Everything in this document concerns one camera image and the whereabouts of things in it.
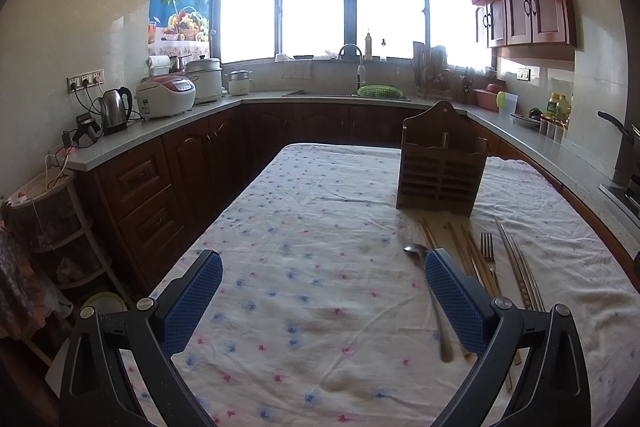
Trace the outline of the silver metal chopstick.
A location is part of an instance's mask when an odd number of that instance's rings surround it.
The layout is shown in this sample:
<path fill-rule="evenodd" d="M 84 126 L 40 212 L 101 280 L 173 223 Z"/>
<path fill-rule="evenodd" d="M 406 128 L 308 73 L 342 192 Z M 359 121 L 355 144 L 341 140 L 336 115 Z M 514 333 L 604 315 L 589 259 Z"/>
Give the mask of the silver metal chopstick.
<path fill-rule="evenodd" d="M 514 250 L 514 256 L 518 263 L 520 264 L 520 270 L 522 272 L 522 277 L 524 284 L 527 288 L 527 292 L 529 295 L 529 300 L 532 303 L 532 307 L 536 311 L 546 311 L 546 307 L 544 306 L 544 300 L 542 300 L 539 289 L 537 287 L 537 283 L 535 281 L 535 277 L 533 277 L 532 271 L 529 269 L 529 265 L 527 263 L 526 258 L 524 257 L 520 246 L 516 243 L 515 237 L 510 235 L 512 248 Z"/>
<path fill-rule="evenodd" d="M 518 264 L 518 260 L 516 260 L 510 239 L 506 235 L 506 230 L 503 228 L 502 222 L 498 218 L 495 219 L 495 222 L 497 225 L 499 235 L 502 239 L 502 243 L 504 245 L 504 250 L 506 251 L 506 255 L 509 258 L 516 283 L 518 284 L 518 290 L 520 291 L 521 298 L 523 300 L 523 305 L 526 310 L 533 310 L 534 307 L 533 307 L 532 299 L 530 299 L 529 291 L 526 287 L 522 270 L 520 268 L 520 265 Z"/>

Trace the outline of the silver metal fork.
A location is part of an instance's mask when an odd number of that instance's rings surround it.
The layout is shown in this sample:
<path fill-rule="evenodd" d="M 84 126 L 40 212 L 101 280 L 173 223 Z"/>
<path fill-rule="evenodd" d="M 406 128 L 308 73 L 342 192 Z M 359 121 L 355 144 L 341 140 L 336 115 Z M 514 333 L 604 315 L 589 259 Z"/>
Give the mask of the silver metal fork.
<path fill-rule="evenodd" d="M 480 252 L 482 253 L 487 269 L 494 282 L 496 295 L 501 295 L 500 284 L 497 275 L 496 259 L 494 253 L 494 242 L 492 241 L 492 235 L 488 232 L 480 234 Z"/>

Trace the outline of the silver metal spoon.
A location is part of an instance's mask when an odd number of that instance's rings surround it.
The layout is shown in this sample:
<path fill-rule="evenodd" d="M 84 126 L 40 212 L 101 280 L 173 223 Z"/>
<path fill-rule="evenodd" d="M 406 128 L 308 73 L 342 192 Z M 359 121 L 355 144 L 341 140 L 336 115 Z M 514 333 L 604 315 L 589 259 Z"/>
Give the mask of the silver metal spoon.
<path fill-rule="evenodd" d="M 412 262 L 420 268 L 423 274 L 423 278 L 426 279 L 426 247 L 421 244 L 408 244 L 404 246 L 404 251 L 405 254 L 412 260 Z M 426 289 L 428 291 L 428 295 L 430 295 L 432 309 L 436 320 L 439 344 L 439 358 L 443 362 L 449 363 L 454 359 L 454 350 L 452 350 L 450 339 L 446 332 L 444 323 L 442 323 L 442 317 L 440 316 L 438 303 L 436 301 L 432 288 L 430 285 L 426 285 Z"/>

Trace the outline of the lower wooden kitchen cabinets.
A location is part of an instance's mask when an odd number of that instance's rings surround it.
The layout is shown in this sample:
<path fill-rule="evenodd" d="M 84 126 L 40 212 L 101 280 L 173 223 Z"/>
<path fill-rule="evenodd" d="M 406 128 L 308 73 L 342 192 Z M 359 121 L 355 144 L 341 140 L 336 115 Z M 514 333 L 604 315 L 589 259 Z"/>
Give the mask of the lower wooden kitchen cabinets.
<path fill-rule="evenodd" d="M 320 102 L 235 103 L 188 122 L 133 124 L 75 162 L 80 197 L 134 297 L 152 289 L 269 161 L 292 143 L 397 148 L 419 107 Z"/>

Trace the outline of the wooden corner shelf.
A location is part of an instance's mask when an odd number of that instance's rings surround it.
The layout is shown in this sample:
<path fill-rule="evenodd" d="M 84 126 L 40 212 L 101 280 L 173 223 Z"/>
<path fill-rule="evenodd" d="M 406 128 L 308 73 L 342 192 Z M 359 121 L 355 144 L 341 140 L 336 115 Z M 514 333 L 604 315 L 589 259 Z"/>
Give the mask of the wooden corner shelf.
<path fill-rule="evenodd" d="M 60 311 L 77 313 L 96 300 L 110 311 L 132 301 L 100 245 L 96 225 L 80 201 L 76 173 L 50 168 L 8 198 L 3 217 L 29 260 L 54 288 Z"/>

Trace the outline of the white seasoning jars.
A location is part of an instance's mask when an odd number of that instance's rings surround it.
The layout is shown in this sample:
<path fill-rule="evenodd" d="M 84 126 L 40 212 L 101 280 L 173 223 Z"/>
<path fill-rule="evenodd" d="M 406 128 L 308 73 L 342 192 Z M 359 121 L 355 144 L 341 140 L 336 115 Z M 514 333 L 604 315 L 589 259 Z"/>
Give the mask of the white seasoning jars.
<path fill-rule="evenodd" d="M 561 121 L 541 116 L 538 132 L 555 142 L 561 143 L 565 134 L 565 126 Z"/>

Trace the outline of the cooking oil bottle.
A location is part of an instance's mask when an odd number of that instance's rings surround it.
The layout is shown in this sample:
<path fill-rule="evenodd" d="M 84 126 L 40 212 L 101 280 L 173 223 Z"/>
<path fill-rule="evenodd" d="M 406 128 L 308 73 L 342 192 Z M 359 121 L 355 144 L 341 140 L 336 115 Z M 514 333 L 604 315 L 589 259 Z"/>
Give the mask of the cooking oil bottle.
<path fill-rule="evenodd" d="M 567 122 L 570 118 L 570 101 L 567 96 L 552 92 L 544 115 L 554 121 Z"/>

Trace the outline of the steel electric kettle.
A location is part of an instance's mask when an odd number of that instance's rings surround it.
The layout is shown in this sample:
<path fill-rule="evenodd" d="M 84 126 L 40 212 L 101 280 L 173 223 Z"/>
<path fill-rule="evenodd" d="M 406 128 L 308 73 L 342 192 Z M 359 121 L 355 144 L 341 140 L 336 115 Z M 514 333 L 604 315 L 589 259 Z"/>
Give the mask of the steel electric kettle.
<path fill-rule="evenodd" d="M 102 130 L 105 135 L 124 131 L 132 113 L 132 93 L 127 87 L 105 91 L 98 98 Z"/>

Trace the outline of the white cup green lid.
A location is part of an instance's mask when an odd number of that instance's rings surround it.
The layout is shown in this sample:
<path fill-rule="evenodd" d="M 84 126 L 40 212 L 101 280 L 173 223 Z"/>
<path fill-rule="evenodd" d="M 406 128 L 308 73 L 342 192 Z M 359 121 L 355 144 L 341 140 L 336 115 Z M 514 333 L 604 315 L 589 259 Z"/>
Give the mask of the white cup green lid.
<path fill-rule="evenodd" d="M 518 95 L 511 92 L 499 91 L 496 95 L 496 105 L 501 117 L 510 117 L 518 108 Z"/>

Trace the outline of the white red rice cooker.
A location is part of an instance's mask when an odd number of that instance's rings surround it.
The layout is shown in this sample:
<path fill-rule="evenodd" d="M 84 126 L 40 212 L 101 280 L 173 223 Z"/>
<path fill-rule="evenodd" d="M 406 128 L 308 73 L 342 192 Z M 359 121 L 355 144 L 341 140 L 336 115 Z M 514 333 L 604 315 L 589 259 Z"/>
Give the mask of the white red rice cooker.
<path fill-rule="evenodd" d="M 138 112 L 145 119 L 186 113 L 194 105 L 194 83 L 181 75 L 146 78 L 136 89 Z"/>

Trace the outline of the paper towel roll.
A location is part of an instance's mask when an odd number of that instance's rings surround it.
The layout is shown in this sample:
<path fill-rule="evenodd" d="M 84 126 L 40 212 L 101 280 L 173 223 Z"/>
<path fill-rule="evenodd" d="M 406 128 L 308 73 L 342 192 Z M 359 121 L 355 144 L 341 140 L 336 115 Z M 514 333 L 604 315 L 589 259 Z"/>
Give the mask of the paper towel roll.
<path fill-rule="evenodd" d="M 167 75 L 171 69 L 171 57 L 169 55 L 150 55 L 146 59 L 150 77 Z"/>

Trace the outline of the dish drying rack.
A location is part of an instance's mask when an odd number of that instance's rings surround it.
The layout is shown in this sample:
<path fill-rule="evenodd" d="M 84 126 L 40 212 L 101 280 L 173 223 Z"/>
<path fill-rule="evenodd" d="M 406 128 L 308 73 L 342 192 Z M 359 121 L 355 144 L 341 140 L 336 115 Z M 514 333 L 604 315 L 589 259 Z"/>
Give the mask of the dish drying rack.
<path fill-rule="evenodd" d="M 451 87 L 451 72 L 447 62 L 447 52 L 444 46 L 430 48 L 425 43 L 413 41 L 413 69 L 414 85 L 423 98 L 437 98 L 437 100 L 454 99 L 454 89 Z"/>

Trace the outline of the green colander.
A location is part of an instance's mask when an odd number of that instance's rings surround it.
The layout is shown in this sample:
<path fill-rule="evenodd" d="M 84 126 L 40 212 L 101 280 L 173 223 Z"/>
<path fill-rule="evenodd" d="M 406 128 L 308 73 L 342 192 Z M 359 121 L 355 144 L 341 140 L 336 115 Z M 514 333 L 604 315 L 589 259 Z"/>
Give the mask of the green colander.
<path fill-rule="evenodd" d="M 384 100 L 400 100 L 405 95 L 393 86 L 378 86 L 377 84 L 366 84 L 358 89 L 357 95 L 360 98 L 384 98 Z"/>

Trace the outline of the tropical beach poster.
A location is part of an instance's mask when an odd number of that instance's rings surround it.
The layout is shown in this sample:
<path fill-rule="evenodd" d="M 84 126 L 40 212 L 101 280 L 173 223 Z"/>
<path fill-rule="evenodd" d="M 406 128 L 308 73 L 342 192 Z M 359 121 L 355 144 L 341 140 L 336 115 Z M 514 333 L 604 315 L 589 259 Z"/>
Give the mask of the tropical beach poster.
<path fill-rule="evenodd" d="M 210 0 L 150 0 L 150 55 L 209 57 Z"/>

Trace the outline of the wall power socket strip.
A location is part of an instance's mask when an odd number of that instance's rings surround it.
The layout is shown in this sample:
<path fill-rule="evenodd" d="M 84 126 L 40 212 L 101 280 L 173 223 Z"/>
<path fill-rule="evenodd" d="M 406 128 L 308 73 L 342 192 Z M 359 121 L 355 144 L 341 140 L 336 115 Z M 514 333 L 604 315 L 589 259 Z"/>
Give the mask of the wall power socket strip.
<path fill-rule="evenodd" d="M 89 88 L 102 89 L 104 83 L 104 69 L 95 69 L 91 72 L 84 72 L 83 74 L 73 75 L 66 78 L 66 89 L 69 94 L 73 94 L 79 90 L 85 90 Z"/>

